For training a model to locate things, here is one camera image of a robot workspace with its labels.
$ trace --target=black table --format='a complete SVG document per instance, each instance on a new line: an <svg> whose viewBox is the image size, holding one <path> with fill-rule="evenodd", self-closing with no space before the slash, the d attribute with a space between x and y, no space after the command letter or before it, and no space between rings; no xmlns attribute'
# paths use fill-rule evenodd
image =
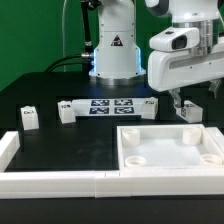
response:
<svg viewBox="0 0 224 224"><path fill-rule="evenodd" d="M182 97L203 107L203 124L224 131L224 87L208 100L209 83L182 89ZM78 117L62 125L57 102L73 99L159 99L155 120L140 116ZM109 87L88 82L82 73L30 73L0 92L0 135L18 130L21 147L6 172L117 170L116 127L186 124L175 115L167 92L151 90L147 82ZM40 129L23 131L20 108L36 106ZM224 196L132 198L71 198L0 200L1 223L211 223L224 220Z"/></svg>

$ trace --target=white rectangular piece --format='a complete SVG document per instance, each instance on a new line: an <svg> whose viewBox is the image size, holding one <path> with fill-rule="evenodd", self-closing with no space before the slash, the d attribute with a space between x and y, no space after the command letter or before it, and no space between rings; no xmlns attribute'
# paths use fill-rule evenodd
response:
<svg viewBox="0 0 224 224"><path fill-rule="evenodd" d="M0 172L5 171L19 147L18 132L6 132L0 140Z"/></svg>
<svg viewBox="0 0 224 224"><path fill-rule="evenodd" d="M188 123L196 123L202 121L203 109L186 100L184 101L184 107L176 109L176 114Z"/></svg>
<svg viewBox="0 0 224 224"><path fill-rule="evenodd" d="M75 111L70 101L61 101L58 103L58 112L62 124L73 123L75 119Z"/></svg>
<svg viewBox="0 0 224 224"><path fill-rule="evenodd" d="M141 115L145 98L73 100L76 116Z"/></svg>
<svg viewBox="0 0 224 224"><path fill-rule="evenodd" d="M0 198L94 196L92 171L0 173Z"/></svg>
<svg viewBox="0 0 224 224"><path fill-rule="evenodd" d="M39 128L38 115L35 107L23 107L21 110L24 130L33 130Z"/></svg>
<svg viewBox="0 0 224 224"><path fill-rule="evenodd" d="M142 118L155 119L158 111L158 99L155 97L146 98L142 105Z"/></svg>

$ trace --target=white plastic tray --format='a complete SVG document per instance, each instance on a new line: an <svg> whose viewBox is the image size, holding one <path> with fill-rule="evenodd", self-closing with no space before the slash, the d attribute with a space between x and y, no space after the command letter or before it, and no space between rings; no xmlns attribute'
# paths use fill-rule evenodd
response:
<svg viewBox="0 0 224 224"><path fill-rule="evenodd" d="M182 142L183 129L186 125L166 126L132 126L118 127L118 154L120 170L147 169L147 168L206 168L201 158L205 154L215 155L224 159L222 150L217 146L203 125L188 125L187 127L201 129L201 143L199 145L186 145ZM137 129L140 131L140 143L134 147L122 144L122 131ZM125 163L130 157L137 156L146 160L141 167L136 164L129 167Z"/></svg>

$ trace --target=small white part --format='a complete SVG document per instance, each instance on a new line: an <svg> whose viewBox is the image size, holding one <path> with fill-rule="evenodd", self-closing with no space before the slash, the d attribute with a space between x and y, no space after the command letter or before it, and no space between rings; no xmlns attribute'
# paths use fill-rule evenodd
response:
<svg viewBox="0 0 224 224"><path fill-rule="evenodd" d="M125 147L135 147L140 143L140 131L135 128L122 130L122 144Z"/></svg>
<svg viewBox="0 0 224 224"><path fill-rule="evenodd" d="M39 129L38 114L35 107L23 107L20 109L24 130Z"/></svg>
<svg viewBox="0 0 224 224"><path fill-rule="evenodd" d="M184 128L183 143L186 145L199 145L201 143L201 129L194 126Z"/></svg>
<svg viewBox="0 0 224 224"><path fill-rule="evenodd" d="M206 165L206 166L222 165L222 158L217 155L204 154L200 157L200 165Z"/></svg>
<svg viewBox="0 0 224 224"><path fill-rule="evenodd" d="M58 103L58 112L62 124L73 123L76 121L75 110L70 101L61 101Z"/></svg>
<svg viewBox="0 0 224 224"><path fill-rule="evenodd" d="M176 114L186 120L188 123L202 121L203 108L197 106L191 101L184 101L184 107L176 108Z"/></svg>
<svg viewBox="0 0 224 224"><path fill-rule="evenodd" d="M186 46L181 49L175 49L173 42L177 38L185 37ZM163 52L173 52L177 50L190 49L197 46L200 42L200 33L198 28L174 28L170 27L152 37L149 41L149 45L152 49Z"/></svg>
<svg viewBox="0 0 224 224"><path fill-rule="evenodd" d="M146 164L147 160L142 156L130 156L125 159L127 167L140 167Z"/></svg>
<svg viewBox="0 0 224 224"><path fill-rule="evenodd" d="M151 97L146 98L141 109L143 119L155 119L158 112L158 99Z"/></svg>
<svg viewBox="0 0 224 224"><path fill-rule="evenodd" d="M6 132L0 140L0 172L5 171L19 147L18 132Z"/></svg>

